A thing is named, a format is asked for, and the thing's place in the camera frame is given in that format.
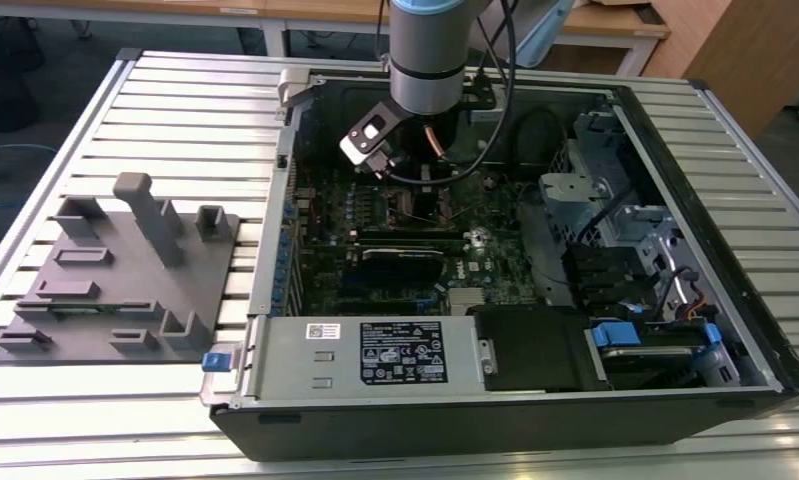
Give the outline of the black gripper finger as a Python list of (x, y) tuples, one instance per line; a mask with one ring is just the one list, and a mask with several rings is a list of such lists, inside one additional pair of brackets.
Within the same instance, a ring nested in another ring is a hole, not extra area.
[(415, 186), (413, 192), (413, 215), (431, 224), (438, 223), (439, 188)]

